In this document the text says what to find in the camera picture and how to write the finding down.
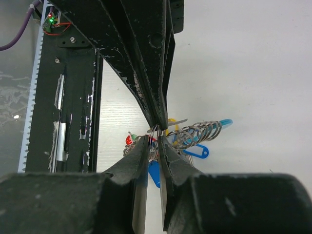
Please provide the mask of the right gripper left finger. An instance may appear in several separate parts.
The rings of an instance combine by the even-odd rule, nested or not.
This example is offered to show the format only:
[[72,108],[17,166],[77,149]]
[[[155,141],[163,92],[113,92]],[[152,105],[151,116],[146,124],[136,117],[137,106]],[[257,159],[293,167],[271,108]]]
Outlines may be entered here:
[[148,137],[103,173],[25,173],[0,179],[3,234],[142,234]]

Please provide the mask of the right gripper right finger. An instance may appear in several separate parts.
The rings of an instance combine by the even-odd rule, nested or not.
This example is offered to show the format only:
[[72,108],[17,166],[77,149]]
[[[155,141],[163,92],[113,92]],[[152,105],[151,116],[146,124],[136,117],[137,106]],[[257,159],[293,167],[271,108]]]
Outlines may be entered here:
[[158,139],[163,229],[169,234],[309,234],[312,201],[288,174],[205,174]]

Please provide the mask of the metal key organizer with keys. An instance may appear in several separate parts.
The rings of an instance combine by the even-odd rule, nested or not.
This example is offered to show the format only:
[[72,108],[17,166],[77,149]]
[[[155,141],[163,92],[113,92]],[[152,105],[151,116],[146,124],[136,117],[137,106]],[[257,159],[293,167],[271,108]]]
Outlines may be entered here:
[[209,149],[203,145],[216,139],[222,130],[231,126],[231,119],[223,119],[220,121],[202,121],[195,124],[180,127],[179,130],[170,131],[167,136],[160,133],[157,129],[148,130],[152,138],[151,150],[149,152],[148,172],[154,184],[160,188],[160,172],[159,172],[159,148],[156,137],[162,134],[173,146],[174,150],[182,156],[188,163],[193,164],[193,157],[205,159],[209,156]]

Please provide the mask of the key with yellow tag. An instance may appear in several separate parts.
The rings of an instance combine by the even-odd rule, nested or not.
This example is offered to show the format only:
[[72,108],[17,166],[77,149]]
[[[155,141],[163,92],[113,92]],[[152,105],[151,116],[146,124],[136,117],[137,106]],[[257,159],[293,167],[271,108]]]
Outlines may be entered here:
[[182,119],[182,120],[176,120],[174,118],[169,118],[168,119],[168,128],[163,131],[163,134],[165,136],[168,135],[170,131],[175,131],[180,129],[180,124],[185,123],[188,119]]

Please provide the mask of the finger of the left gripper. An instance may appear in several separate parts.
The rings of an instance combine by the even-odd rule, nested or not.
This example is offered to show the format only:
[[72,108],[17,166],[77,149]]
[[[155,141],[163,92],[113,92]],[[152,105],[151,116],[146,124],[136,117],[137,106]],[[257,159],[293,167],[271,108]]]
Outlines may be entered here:
[[169,79],[172,69],[172,63],[175,52],[174,34],[180,33],[184,29],[184,1],[183,0],[167,0],[166,1],[166,24],[165,24],[165,53],[164,53],[164,70],[162,81],[162,95],[164,100],[164,115],[161,117],[159,126],[161,129],[168,127],[168,109],[167,109],[167,92]]
[[55,0],[53,5],[116,72],[134,95],[148,124],[166,129],[162,91],[166,2]]

